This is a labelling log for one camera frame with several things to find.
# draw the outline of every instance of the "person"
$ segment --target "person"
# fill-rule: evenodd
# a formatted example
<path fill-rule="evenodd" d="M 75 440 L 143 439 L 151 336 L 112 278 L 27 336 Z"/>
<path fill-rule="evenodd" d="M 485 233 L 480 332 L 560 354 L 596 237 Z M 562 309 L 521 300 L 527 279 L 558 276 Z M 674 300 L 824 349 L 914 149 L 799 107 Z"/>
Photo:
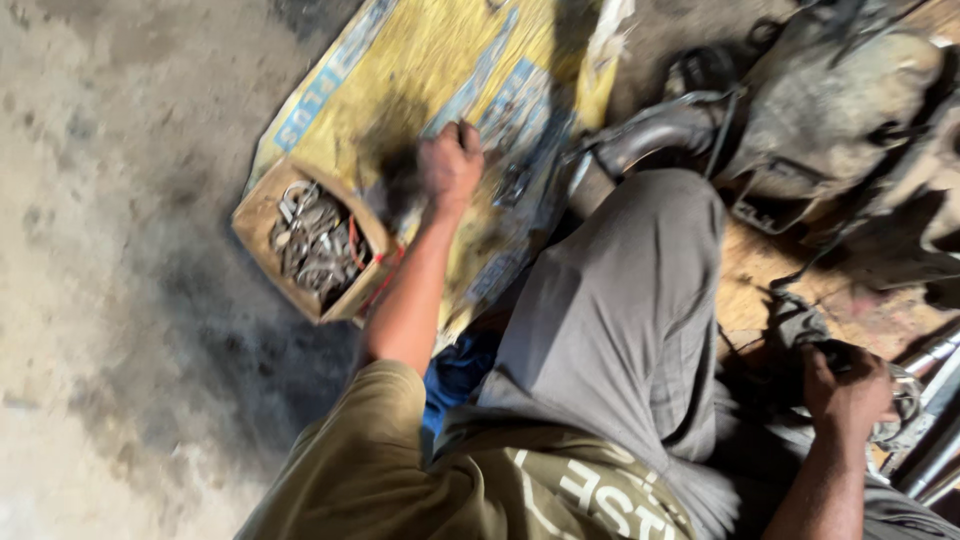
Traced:
<path fill-rule="evenodd" d="M 883 360 L 859 350 L 834 376 L 804 350 L 812 442 L 738 420 L 714 379 L 724 207 L 685 170 L 625 181 L 540 255 L 493 370 L 424 459 L 421 377 L 483 166 L 465 122 L 420 144 L 429 207 L 355 378 L 237 538 L 960 538 L 865 476 Z"/>

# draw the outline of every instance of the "curved metal tube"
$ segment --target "curved metal tube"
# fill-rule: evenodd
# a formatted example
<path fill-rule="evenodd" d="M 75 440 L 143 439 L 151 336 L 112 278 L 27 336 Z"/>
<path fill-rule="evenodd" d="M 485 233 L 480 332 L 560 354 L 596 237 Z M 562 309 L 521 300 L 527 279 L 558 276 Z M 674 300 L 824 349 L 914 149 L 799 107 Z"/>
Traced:
<path fill-rule="evenodd" d="M 611 177 L 661 148 L 681 147 L 694 154 L 713 142 L 716 123 L 707 109 L 677 107 L 646 118 L 593 149 L 597 162 Z"/>

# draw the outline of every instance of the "dirty floor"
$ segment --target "dirty floor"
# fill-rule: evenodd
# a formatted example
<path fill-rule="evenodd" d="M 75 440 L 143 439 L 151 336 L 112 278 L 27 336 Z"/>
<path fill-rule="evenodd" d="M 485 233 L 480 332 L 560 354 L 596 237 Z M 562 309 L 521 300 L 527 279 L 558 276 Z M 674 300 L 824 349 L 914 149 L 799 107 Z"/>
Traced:
<path fill-rule="evenodd" d="M 637 0 L 611 118 L 791 4 Z M 357 5 L 4 0 L 0 540 L 230 537 L 332 405 L 356 330 L 305 323 L 228 216 Z"/>

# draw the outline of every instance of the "grey cloth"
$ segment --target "grey cloth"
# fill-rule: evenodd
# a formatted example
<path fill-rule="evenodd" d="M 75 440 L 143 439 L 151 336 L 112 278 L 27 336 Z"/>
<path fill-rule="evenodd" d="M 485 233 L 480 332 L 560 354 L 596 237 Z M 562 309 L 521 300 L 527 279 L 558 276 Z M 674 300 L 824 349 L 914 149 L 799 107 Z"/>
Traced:
<path fill-rule="evenodd" d="M 714 380 L 725 210 L 701 177 L 631 178 L 540 255 L 476 404 L 569 425 L 663 475 L 699 537 L 756 538 L 809 449 L 752 422 Z M 866 481 L 866 538 L 960 538 Z"/>

